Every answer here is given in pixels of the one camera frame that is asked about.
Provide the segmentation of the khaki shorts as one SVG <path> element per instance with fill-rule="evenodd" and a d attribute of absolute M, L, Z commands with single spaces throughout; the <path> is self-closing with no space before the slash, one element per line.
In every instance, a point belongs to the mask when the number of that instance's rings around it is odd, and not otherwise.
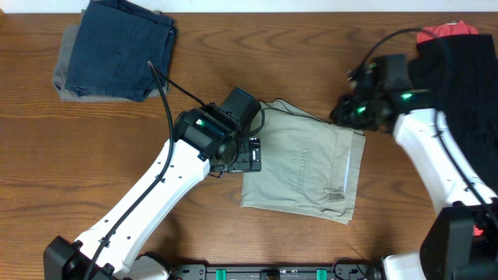
<path fill-rule="evenodd" d="M 366 137 L 285 100 L 261 105 L 251 127 L 261 141 L 261 171 L 243 175 L 241 206 L 347 224 L 356 203 Z"/>

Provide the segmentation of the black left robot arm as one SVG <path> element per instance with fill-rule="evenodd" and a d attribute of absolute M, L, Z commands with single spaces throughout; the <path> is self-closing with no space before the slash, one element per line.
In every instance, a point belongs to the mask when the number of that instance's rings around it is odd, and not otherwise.
<path fill-rule="evenodd" d="M 70 242 L 56 237 L 44 251 L 46 279 L 168 279 L 165 264 L 141 250 L 190 189 L 210 173 L 261 170 L 251 101 L 214 103 L 182 112 L 156 161 L 94 226 Z"/>

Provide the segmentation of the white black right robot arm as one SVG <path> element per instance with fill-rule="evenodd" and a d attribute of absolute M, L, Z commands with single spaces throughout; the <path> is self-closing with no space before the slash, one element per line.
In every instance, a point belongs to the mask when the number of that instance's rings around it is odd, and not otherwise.
<path fill-rule="evenodd" d="M 495 279 L 497 194 L 471 167 L 431 89 L 414 89 L 404 61 L 379 58 L 349 73 L 352 93 L 331 119 L 383 130 L 411 159 L 437 217 L 420 248 L 384 257 L 371 279 Z"/>

